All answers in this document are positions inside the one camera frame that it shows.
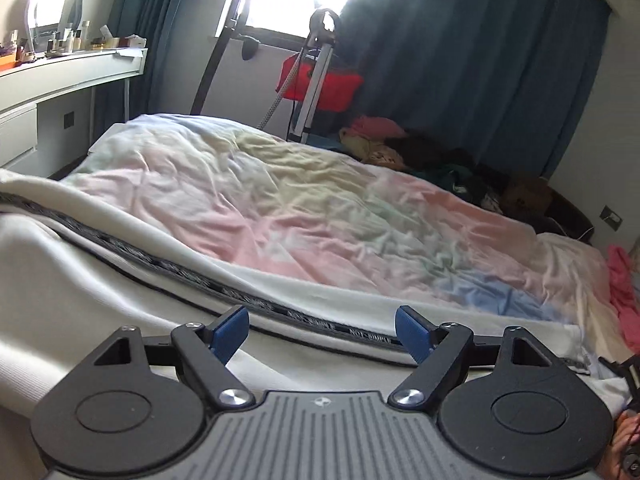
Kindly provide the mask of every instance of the bed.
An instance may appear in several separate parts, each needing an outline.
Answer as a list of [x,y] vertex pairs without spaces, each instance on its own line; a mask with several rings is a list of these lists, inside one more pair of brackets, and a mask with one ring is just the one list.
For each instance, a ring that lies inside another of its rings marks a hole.
[[142,116],[62,183],[0,172],[0,210],[0,422],[15,428],[117,327],[159,335],[235,303],[252,333],[230,368],[254,392],[388,394],[412,363],[394,336],[410,304],[477,334],[524,326],[612,412],[625,402],[596,360],[631,355],[600,253],[345,155]]

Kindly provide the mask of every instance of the wrinkled bedding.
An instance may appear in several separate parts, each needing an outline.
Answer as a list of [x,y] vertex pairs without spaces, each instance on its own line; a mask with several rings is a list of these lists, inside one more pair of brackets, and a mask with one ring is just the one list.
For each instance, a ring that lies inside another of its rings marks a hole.
[[92,152],[67,186],[206,256],[402,303],[576,324],[588,351],[625,354],[598,251],[423,180],[214,118],[142,116]]

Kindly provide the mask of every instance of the white cable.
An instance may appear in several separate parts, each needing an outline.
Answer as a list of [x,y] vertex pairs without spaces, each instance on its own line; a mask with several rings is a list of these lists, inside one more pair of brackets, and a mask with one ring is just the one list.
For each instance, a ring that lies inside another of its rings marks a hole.
[[287,75],[287,78],[284,80],[284,83],[280,87],[280,91],[278,92],[278,95],[275,101],[271,104],[271,107],[267,111],[266,115],[260,121],[260,124],[258,124],[259,130],[264,130],[265,126],[273,116],[273,113],[276,111],[276,108],[282,101],[284,94],[289,89],[289,86],[291,85],[293,80],[298,77],[298,71],[300,70],[300,64],[301,64],[300,62],[302,61],[302,56],[304,56],[304,54],[305,54],[305,49],[303,48],[302,50],[300,50],[298,57],[293,62],[293,66],[291,67],[291,70],[289,70],[289,75]]

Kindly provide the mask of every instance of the curtain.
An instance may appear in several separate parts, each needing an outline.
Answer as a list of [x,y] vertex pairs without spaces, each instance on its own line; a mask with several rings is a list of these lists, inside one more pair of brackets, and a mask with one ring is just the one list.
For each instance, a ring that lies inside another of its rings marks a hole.
[[607,34],[604,0],[350,0],[336,53],[354,113],[391,118],[507,173],[550,174]]
[[[119,38],[137,34],[147,38],[145,73],[132,78],[131,118],[157,111],[161,76],[169,40],[181,0],[115,0],[109,17],[111,33]],[[103,133],[124,116],[123,83],[98,89],[96,131]]]

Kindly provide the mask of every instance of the hand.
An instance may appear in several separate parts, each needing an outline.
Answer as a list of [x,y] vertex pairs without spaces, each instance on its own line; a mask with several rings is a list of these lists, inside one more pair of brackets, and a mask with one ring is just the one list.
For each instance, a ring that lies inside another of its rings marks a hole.
[[640,415],[630,416],[628,412],[622,412],[618,417],[616,433],[613,435],[611,445],[607,446],[604,457],[596,468],[596,472],[605,480],[633,480],[624,471],[620,470],[620,455],[626,446],[635,444],[640,440],[639,422]]

